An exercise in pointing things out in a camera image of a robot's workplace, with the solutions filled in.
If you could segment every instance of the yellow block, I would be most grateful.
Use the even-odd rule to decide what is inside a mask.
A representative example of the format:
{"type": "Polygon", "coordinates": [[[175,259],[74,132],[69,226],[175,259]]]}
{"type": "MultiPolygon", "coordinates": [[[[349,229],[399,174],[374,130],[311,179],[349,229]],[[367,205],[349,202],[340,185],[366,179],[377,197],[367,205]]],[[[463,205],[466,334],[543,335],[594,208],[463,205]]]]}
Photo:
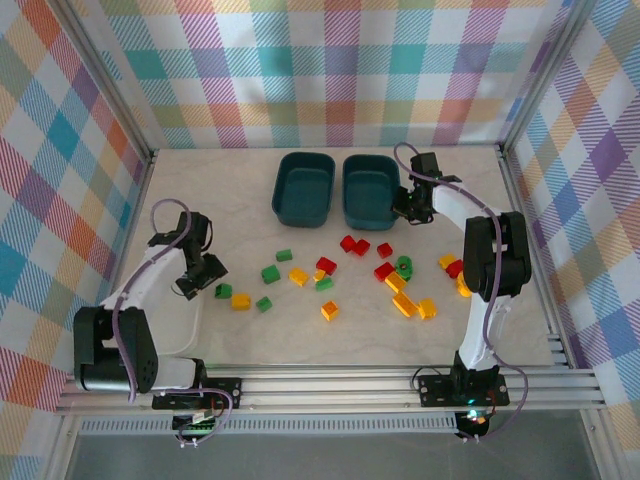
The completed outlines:
{"type": "Polygon", "coordinates": [[[398,275],[398,272],[392,272],[384,279],[385,283],[391,287],[391,290],[398,293],[407,284],[406,280],[398,275]]]}
{"type": "Polygon", "coordinates": [[[330,322],[334,318],[338,316],[340,313],[340,309],[334,302],[327,302],[322,306],[322,315],[327,319],[327,322],[330,322]]]}
{"type": "Polygon", "coordinates": [[[400,310],[405,317],[411,317],[418,311],[418,307],[415,306],[404,292],[398,292],[398,294],[393,297],[393,304],[398,307],[398,310],[400,310]]]}
{"type": "Polygon", "coordinates": [[[469,290],[469,287],[467,287],[467,284],[464,281],[464,276],[462,275],[462,272],[460,272],[458,274],[458,278],[456,278],[456,286],[458,287],[458,293],[460,295],[462,295],[463,297],[471,296],[471,290],[469,290]]]}
{"type": "Polygon", "coordinates": [[[246,293],[231,295],[231,308],[234,310],[249,310],[251,308],[251,297],[246,293]]]}
{"type": "Polygon", "coordinates": [[[418,313],[420,314],[420,318],[424,320],[425,318],[435,317],[438,309],[436,308],[436,304],[433,303],[433,300],[425,298],[418,304],[418,313]]]}
{"type": "Polygon", "coordinates": [[[289,279],[296,285],[303,287],[304,284],[307,283],[307,280],[309,280],[309,275],[296,267],[289,272],[289,279]]]}
{"type": "Polygon", "coordinates": [[[444,257],[440,257],[438,263],[443,270],[446,270],[449,265],[456,261],[456,257],[453,253],[447,253],[444,257]]]}
{"type": "Polygon", "coordinates": [[[313,276],[313,281],[314,282],[319,282],[320,280],[322,280],[324,278],[324,276],[326,275],[324,270],[318,270],[316,272],[316,274],[313,276]]]}

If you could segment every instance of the metal rail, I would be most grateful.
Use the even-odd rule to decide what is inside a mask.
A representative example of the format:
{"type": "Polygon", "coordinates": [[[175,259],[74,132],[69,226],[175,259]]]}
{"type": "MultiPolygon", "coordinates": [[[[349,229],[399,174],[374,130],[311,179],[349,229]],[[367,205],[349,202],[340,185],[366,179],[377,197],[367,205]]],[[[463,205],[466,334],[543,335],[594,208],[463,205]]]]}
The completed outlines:
{"type": "MultiPolygon", "coordinates": [[[[422,408],[418,393],[410,388],[414,367],[220,367],[211,377],[243,379],[240,413],[409,413],[459,411],[459,408],[422,408]]],[[[448,369],[438,368],[442,374],[448,369]]],[[[591,370],[556,367],[525,368],[529,379],[527,410],[600,409],[604,398],[591,370]]],[[[523,380],[503,371],[511,405],[522,398],[523,380]]],[[[69,380],[58,405],[61,414],[139,415],[153,413],[151,395],[141,395],[134,405],[123,393],[88,393],[69,380]]]]}

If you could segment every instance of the toy block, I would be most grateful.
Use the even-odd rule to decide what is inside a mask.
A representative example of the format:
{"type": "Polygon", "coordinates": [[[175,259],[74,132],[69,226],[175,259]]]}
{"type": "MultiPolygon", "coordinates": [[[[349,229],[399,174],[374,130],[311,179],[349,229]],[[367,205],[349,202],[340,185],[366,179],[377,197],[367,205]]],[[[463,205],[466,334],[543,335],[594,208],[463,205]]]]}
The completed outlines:
{"type": "Polygon", "coordinates": [[[331,287],[333,287],[333,280],[331,280],[331,277],[324,277],[316,283],[316,292],[321,292],[331,287]]]}
{"type": "Polygon", "coordinates": [[[296,267],[289,272],[289,279],[296,285],[304,287],[304,284],[309,280],[309,275],[296,267]]]}
{"type": "Polygon", "coordinates": [[[444,257],[440,257],[438,263],[440,264],[440,268],[446,270],[449,265],[456,261],[456,257],[453,253],[447,253],[444,257]]]}
{"type": "Polygon", "coordinates": [[[269,300],[269,297],[262,297],[260,300],[256,302],[256,307],[258,307],[258,310],[264,313],[267,310],[269,310],[271,307],[273,307],[273,303],[271,303],[271,300],[269,300]]]}
{"type": "Polygon", "coordinates": [[[407,282],[411,280],[413,275],[413,262],[411,261],[411,258],[406,255],[398,257],[398,260],[396,261],[396,272],[398,272],[398,275],[404,278],[407,282]]]}
{"type": "Polygon", "coordinates": [[[393,248],[388,243],[383,243],[382,245],[378,245],[378,255],[380,258],[387,258],[393,253],[393,248]]]}
{"type": "Polygon", "coordinates": [[[249,310],[251,308],[251,297],[246,293],[232,295],[231,308],[234,310],[249,310]]]}
{"type": "Polygon", "coordinates": [[[420,314],[420,318],[424,320],[425,318],[435,317],[438,309],[436,308],[436,304],[433,303],[433,300],[425,298],[418,304],[418,313],[420,314]]]}
{"type": "Polygon", "coordinates": [[[384,282],[396,293],[402,290],[407,284],[405,279],[398,275],[398,272],[391,272],[387,278],[384,279],[384,282]]]}
{"type": "Polygon", "coordinates": [[[398,292],[398,294],[393,297],[393,304],[398,307],[398,310],[400,310],[405,317],[411,317],[418,311],[418,307],[415,306],[404,292],[398,292]]]}
{"type": "Polygon", "coordinates": [[[228,283],[221,283],[216,287],[216,298],[231,298],[231,294],[233,293],[233,289],[231,285],[228,283]]]}
{"type": "Polygon", "coordinates": [[[351,250],[353,250],[353,247],[356,246],[356,241],[353,239],[353,237],[351,235],[347,235],[346,237],[344,237],[342,239],[342,241],[340,242],[340,246],[342,247],[342,249],[345,252],[350,252],[351,250]]]}
{"type": "Polygon", "coordinates": [[[364,257],[364,254],[369,251],[369,247],[371,247],[371,244],[364,238],[361,238],[360,240],[358,240],[358,243],[356,243],[356,246],[353,247],[353,253],[359,255],[360,257],[364,257]]]}
{"type": "Polygon", "coordinates": [[[458,287],[458,293],[463,297],[470,297],[471,290],[467,287],[467,283],[464,281],[464,274],[460,272],[456,277],[456,286],[458,287]]]}
{"type": "Polygon", "coordinates": [[[449,265],[445,271],[449,277],[458,278],[458,275],[460,275],[460,272],[462,271],[462,260],[456,260],[449,265]]]}
{"type": "Polygon", "coordinates": [[[318,263],[316,263],[316,268],[318,270],[324,270],[327,275],[333,275],[333,272],[336,271],[338,265],[336,264],[336,262],[332,262],[327,257],[320,257],[320,260],[318,260],[318,263]]]}
{"type": "Polygon", "coordinates": [[[280,280],[280,272],[275,265],[271,265],[262,270],[262,281],[267,285],[277,282],[278,280],[280,280]]]}
{"type": "Polygon", "coordinates": [[[279,252],[276,252],[276,260],[278,260],[279,262],[286,262],[287,260],[292,259],[293,253],[291,253],[290,248],[288,248],[287,250],[280,250],[279,252]]]}
{"type": "Polygon", "coordinates": [[[322,315],[327,319],[327,322],[330,322],[334,318],[338,316],[340,313],[340,309],[334,302],[327,302],[322,306],[322,315]]]}
{"type": "Polygon", "coordinates": [[[385,278],[391,275],[392,272],[395,272],[396,269],[389,262],[383,263],[378,268],[373,271],[373,274],[376,276],[379,282],[384,282],[385,278]]]}

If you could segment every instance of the cable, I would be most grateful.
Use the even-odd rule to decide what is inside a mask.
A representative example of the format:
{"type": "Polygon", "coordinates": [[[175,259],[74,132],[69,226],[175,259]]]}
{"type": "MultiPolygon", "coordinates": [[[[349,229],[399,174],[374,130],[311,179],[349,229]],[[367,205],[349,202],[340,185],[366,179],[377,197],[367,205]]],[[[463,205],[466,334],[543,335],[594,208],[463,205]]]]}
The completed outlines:
{"type": "Polygon", "coordinates": [[[223,397],[225,397],[227,399],[227,402],[229,402],[229,407],[226,409],[227,414],[222,418],[222,420],[220,420],[220,422],[216,422],[217,425],[214,427],[213,430],[211,430],[209,433],[207,433],[204,437],[200,438],[199,440],[196,440],[194,438],[193,441],[187,442],[187,440],[182,436],[182,432],[184,432],[185,427],[181,427],[180,429],[178,429],[178,440],[180,441],[181,448],[184,448],[185,445],[193,445],[194,447],[197,447],[198,445],[201,445],[202,443],[209,440],[211,437],[213,437],[216,434],[218,430],[220,430],[222,427],[226,425],[226,423],[229,421],[229,417],[231,417],[231,412],[233,411],[233,397],[229,394],[229,392],[225,392],[224,390],[220,390],[219,388],[188,388],[185,390],[182,390],[179,388],[171,388],[168,390],[164,390],[160,395],[166,395],[167,393],[180,394],[180,395],[185,393],[199,393],[199,394],[216,393],[218,395],[222,395],[223,397]]]}
{"type": "Polygon", "coordinates": [[[398,165],[400,165],[400,167],[403,170],[405,170],[410,175],[413,175],[416,178],[420,178],[422,180],[426,180],[428,182],[432,182],[432,183],[435,183],[437,185],[441,185],[443,187],[450,188],[451,190],[454,190],[454,191],[460,193],[461,195],[463,195],[464,197],[468,198],[473,203],[475,203],[483,212],[485,212],[489,216],[489,218],[491,218],[491,220],[493,222],[493,226],[494,226],[495,231],[496,231],[496,252],[498,253],[498,254],[496,254],[496,270],[495,270],[495,275],[494,275],[494,278],[493,278],[493,285],[491,287],[492,288],[491,297],[489,298],[489,303],[487,304],[487,311],[484,314],[484,321],[483,321],[483,324],[482,324],[482,339],[484,340],[484,343],[485,343],[486,347],[489,349],[489,352],[491,353],[493,358],[496,360],[498,365],[500,365],[502,367],[505,367],[505,368],[509,368],[511,370],[514,370],[514,371],[518,372],[520,375],[522,375],[522,380],[524,382],[524,389],[522,391],[522,399],[520,400],[520,403],[516,407],[516,410],[513,413],[513,415],[511,415],[507,419],[507,421],[504,424],[502,424],[502,426],[500,428],[498,428],[497,430],[494,430],[493,432],[488,433],[487,435],[484,436],[485,439],[486,438],[490,438],[491,436],[497,434],[498,432],[503,431],[506,427],[508,427],[511,423],[513,423],[515,418],[522,411],[522,407],[524,407],[524,404],[527,401],[527,395],[529,394],[529,379],[527,378],[527,374],[524,373],[524,370],[522,370],[520,367],[517,367],[515,365],[511,365],[511,364],[505,362],[504,360],[502,360],[502,358],[500,358],[500,356],[496,353],[496,351],[494,349],[494,346],[491,343],[491,340],[489,340],[489,320],[491,318],[491,311],[493,310],[493,306],[496,303],[496,298],[498,297],[498,289],[500,288],[500,275],[502,273],[502,255],[499,254],[500,252],[502,252],[502,229],[500,228],[500,222],[498,221],[498,217],[496,216],[496,214],[493,213],[493,211],[488,207],[488,205],[485,204],[482,200],[480,200],[478,197],[476,197],[472,193],[466,191],[463,188],[460,188],[455,183],[449,183],[449,182],[445,182],[443,180],[440,180],[438,178],[433,178],[433,177],[429,177],[427,175],[422,175],[420,173],[414,172],[409,167],[407,167],[402,162],[402,160],[400,160],[400,157],[398,156],[398,148],[402,147],[402,146],[408,147],[416,155],[420,155],[420,152],[418,152],[416,147],[414,147],[413,145],[411,145],[410,143],[407,143],[407,142],[399,142],[393,147],[393,156],[395,157],[396,162],[398,163],[398,165]]]}
{"type": "Polygon", "coordinates": [[[211,246],[211,242],[213,242],[213,221],[212,220],[209,220],[208,230],[210,233],[209,241],[205,243],[204,247],[200,249],[201,252],[206,252],[207,250],[209,250],[209,247],[211,246]]]}
{"type": "Polygon", "coordinates": [[[136,283],[136,281],[140,278],[140,276],[142,276],[145,270],[149,268],[151,265],[153,265],[154,263],[156,263],[158,260],[160,260],[160,258],[162,258],[164,255],[169,253],[171,249],[173,249],[173,247],[175,247],[187,236],[187,234],[189,233],[189,230],[191,229],[191,212],[189,211],[189,208],[180,200],[176,200],[175,198],[165,198],[163,200],[156,202],[153,205],[153,207],[151,207],[151,227],[153,228],[153,231],[155,233],[158,233],[158,229],[156,228],[156,222],[155,222],[156,209],[160,205],[163,205],[165,203],[175,203],[181,206],[182,209],[187,214],[187,224],[184,230],[182,231],[182,233],[178,235],[174,241],[172,241],[169,245],[167,245],[165,248],[163,248],[160,252],[155,254],[145,263],[140,265],[140,267],[138,267],[138,269],[133,273],[133,275],[131,275],[127,283],[125,283],[124,287],[122,287],[122,291],[120,292],[120,295],[118,295],[118,298],[116,299],[116,303],[113,307],[113,313],[111,315],[111,325],[113,329],[113,336],[116,340],[116,344],[118,345],[118,350],[120,351],[120,356],[122,357],[122,362],[124,363],[124,368],[125,368],[125,371],[127,372],[127,378],[129,380],[129,403],[133,403],[136,399],[136,392],[138,391],[138,381],[136,379],[136,372],[133,366],[133,362],[129,357],[129,353],[127,352],[127,349],[122,340],[122,334],[120,333],[120,321],[118,318],[118,314],[120,313],[120,308],[122,307],[123,302],[129,297],[131,288],[136,283]]]}
{"type": "Polygon", "coordinates": [[[438,375],[440,375],[441,377],[443,377],[444,375],[442,375],[437,369],[433,368],[433,367],[420,367],[418,368],[418,370],[415,371],[415,373],[413,374],[413,377],[411,377],[411,381],[409,382],[409,385],[411,385],[411,388],[413,390],[415,390],[416,392],[419,392],[420,390],[416,388],[416,377],[418,376],[418,374],[424,370],[425,368],[429,368],[431,370],[433,370],[434,372],[436,372],[438,375]]]}
{"type": "Polygon", "coordinates": [[[220,409],[220,413],[218,413],[216,415],[216,399],[215,398],[211,399],[211,411],[213,412],[213,418],[220,418],[225,410],[226,410],[226,407],[224,406],[224,401],[223,401],[222,402],[222,409],[220,409]]]}
{"type": "Polygon", "coordinates": [[[186,297],[184,293],[176,292],[175,289],[173,288],[173,285],[171,285],[169,288],[175,295],[178,295],[179,297],[186,297]]]}

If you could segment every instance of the white robotic arm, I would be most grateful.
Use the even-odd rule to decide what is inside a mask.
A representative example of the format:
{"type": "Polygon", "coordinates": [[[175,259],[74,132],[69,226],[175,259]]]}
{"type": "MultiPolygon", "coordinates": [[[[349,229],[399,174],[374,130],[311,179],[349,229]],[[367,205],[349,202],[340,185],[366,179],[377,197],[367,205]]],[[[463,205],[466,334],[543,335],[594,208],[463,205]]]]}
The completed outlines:
{"type": "MultiPolygon", "coordinates": [[[[460,179],[443,176],[434,153],[419,153],[411,147],[416,155],[409,169],[397,158],[400,145],[396,146],[396,159],[409,171],[414,189],[409,192],[399,187],[392,209],[412,225],[431,223],[434,214],[442,214],[464,232],[463,275],[473,292],[467,331],[451,374],[447,380],[423,377],[421,401],[423,406],[484,403],[496,392],[506,392],[490,348],[500,336],[512,298],[531,278],[524,217],[519,212],[488,207],[470,194],[460,179]]],[[[508,397],[500,401],[507,404],[508,397]]]]}
{"type": "MultiPolygon", "coordinates": [[[[459,187],[467,190],[462,183],[459,187]]],[[[467,219],[474,217],[486,217],[487,214],[475,203],[455,190],[438,186],[433,189],[434,210],[451,220],[463,232],[466,228],[467,219]]],[[[500,211],[490,207],[493,213],[500,215],[500,211]]],[[[502,326],[511,310],[512,297],[501,296],[491,309],[489,317],[489,339],[491,343],[500,337],[502,326]]],[[[482,299],[478,293],[471,295],[471,310],[469,311],[469,321],[467,323],[467,333],[460,345],[459,354],[462,362],[469,369],[487,370],[496,365],[495,358],[487,348],[482,335],[484,317],[489,306],[488,302],[482,299]]]]}
{"type": "Polygon", "coordinates": [[[134,273],[100,306],[83,307],[76,313],[74,374],[79,387],[131,391],[134,385],[137,392],[147,393],[197,383],[198,364],[190,358],[158,355],[149,328],[166,295],[178,295],[176,301],[186,315],[189,300],[227,273],[215,255],[203,253],[211,223],[198,212],[189,215],[190,222],[183,213],[176,230],[156,234],[149,241],[134,273]],[[120,335],[117,342],[113,341],[118,340],[114,318],[120,335]]]}

